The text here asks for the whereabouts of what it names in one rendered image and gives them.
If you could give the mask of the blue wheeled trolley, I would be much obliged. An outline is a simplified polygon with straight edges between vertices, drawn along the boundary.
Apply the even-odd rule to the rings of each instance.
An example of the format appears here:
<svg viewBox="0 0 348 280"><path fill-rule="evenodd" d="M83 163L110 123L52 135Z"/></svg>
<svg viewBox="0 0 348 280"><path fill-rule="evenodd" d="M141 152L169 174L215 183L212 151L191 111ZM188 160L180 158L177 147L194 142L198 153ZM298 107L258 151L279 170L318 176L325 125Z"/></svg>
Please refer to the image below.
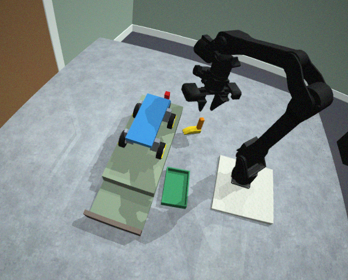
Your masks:
<svg viewBox="0 0 348 280"><path fill-rule="evenodd" d="M132 116L135 118L130 129L121 132L118 145L124 148L128 144L139 144L156 152L157 159L162 159L166 143L156 138L161 122L167 122L172 129L176 114L168 108L171 101L147 93L144 101L140 100L134 107Z"/></svg>

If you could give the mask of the green tray rim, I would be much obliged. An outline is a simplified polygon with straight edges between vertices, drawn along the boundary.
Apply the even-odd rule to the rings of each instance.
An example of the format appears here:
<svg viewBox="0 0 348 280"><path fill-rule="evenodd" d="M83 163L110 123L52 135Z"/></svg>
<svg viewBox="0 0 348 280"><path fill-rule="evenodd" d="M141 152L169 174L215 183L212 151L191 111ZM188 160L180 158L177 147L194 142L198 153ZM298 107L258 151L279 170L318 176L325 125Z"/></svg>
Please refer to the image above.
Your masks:
<svg viewBox="0 0 348 280"><path fill-rule="evenodd" d="M187 174L187 187L186 187L185 205L183 205L183 204L174 204L174 203L170 203L170 202L163 202L163 196L164 196L164 192L165 192L165 185L166 185L166 178L167 178L168 171ZM167 167L166 174L165 174L165 181L164 181L164 185L163 185L161 205L166 205L166 206L169 206L169 207L186 209L186 207L187 207L187 200L188 200L188 194L189 194L189 180L190 180L190 171L182 170L182 169L176 169L176 168L172 168L172 167Z"/></svg>

